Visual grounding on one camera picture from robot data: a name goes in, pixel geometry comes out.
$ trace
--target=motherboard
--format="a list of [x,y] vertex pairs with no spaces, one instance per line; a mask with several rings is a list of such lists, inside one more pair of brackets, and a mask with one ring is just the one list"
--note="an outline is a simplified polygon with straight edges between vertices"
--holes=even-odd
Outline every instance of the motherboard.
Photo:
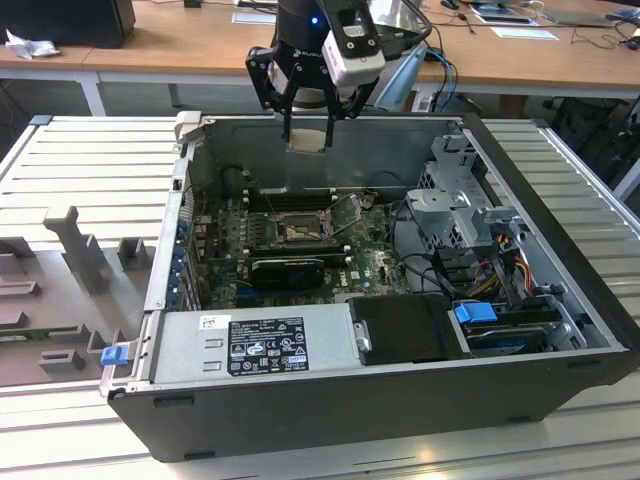
[[388,207],[362,193],[220,200],[194,221],[206,308],[342,303],[409,292],[388,242]]

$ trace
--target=blue latch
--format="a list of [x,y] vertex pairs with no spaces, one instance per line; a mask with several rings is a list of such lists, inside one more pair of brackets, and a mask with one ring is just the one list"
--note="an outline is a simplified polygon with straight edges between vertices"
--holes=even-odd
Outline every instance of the blue latch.
[[497,322],[498,317],[490,303],[468,302],[453,309],[460,323]]
[[102,365],[126,365],[128,363],[129,347],[117,345],[115,347],[106,347],[102,350],[100,363]]

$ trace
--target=power supply label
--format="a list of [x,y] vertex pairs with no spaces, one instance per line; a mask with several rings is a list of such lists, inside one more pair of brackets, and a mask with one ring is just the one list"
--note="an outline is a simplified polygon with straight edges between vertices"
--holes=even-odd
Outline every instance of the power supply label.
[[302,317],[229,322],[227,345],[234,377],[309,370]]

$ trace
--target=circuit board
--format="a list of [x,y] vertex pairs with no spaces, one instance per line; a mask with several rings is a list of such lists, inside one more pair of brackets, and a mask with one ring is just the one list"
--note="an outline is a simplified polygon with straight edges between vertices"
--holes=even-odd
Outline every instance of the circuit board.
[[[389,244],[384,205],[360,207],[350,194],[321,211],[251,212],[243,202],[214,205],[200,231],[203,306],[212,309],[342,303],[354,296],[409,292]],[[323,281],[303,291],[260,291],[252,265],[282,258],[319,259]]]

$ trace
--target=wooden desk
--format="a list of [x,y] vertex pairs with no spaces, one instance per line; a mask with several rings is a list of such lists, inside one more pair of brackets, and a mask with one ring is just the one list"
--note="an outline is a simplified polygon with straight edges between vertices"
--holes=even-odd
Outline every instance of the wooden desk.
[[[436,4],[435,0],[427,1],[428,5]],[[545,4],[547,8],[591,11],[603,16],[616,7],[615,4],[594,0],[548,0]],[[445,15],[450,12],[439,4],[438,7],[427,8]],[[453,22],[456,27],[438,28],[442,32],[447,58],[458,68],[464,91],[471,93],[482,85],[485,92],[505,93],[504,87],[508,87],[512,93],[547,94],[551,88],[573,96],[580,96],[580,90],[584,90],[603,97],[628,91],[630,97],[634,97],[640,91],[640,52],[621,46],[605,50],[587,42],[571,44],[573,28],[547,28],[558,37],[557,41],[500,38],[491,28],[477,26],[480,21],[468,7],[463,5],[460,11],[474,25],[475,35],[459,19]],[[434,23],[451,20],[435,13],[428,15]],[[538,19],[538,22],[549,25],[543,19]],[[622,29],[627,34],[633,32],[633,27],[628,25]],[[599,44],[606,43],[601,39],[603,34],[617,36],[611,29],[579,28],[578,32]],[[429,38],[429,42],[437,45],[435,35]],[[419,80],[432,82],[433,70],[433,67],[423,68]]]
[[[0,51],[0,77],[78,81],[94,115],[104,115],[101,82],[167,84],[249,84],[244,60],[249,48],[269,45],[272,25],[231,23],[234,7],[182,3],[158,5],[136,0],[136,28],[119,50],[63,48],[63,55],[31,62]],[[595,0],[548,0],[549,8],[582,9],[601,14],[615,4]],[[447,57],[459,72],[458,90],[468,93],[633,98],[640,92],[640,52],[623,47],[603,50],[588,43],[571,44],[572,28],[549,28],[558,41],[498,37],[490,28],[474,26],[472,35],[438,0],[425,0],[425,10],[439,26]],[[472,24],[480,22],[462,6]],[[581,28],[601,42],[611,30]],[[435,34],[429,38],[437,45]],[[425,64],[418,87],[439,87],[442,68]]]

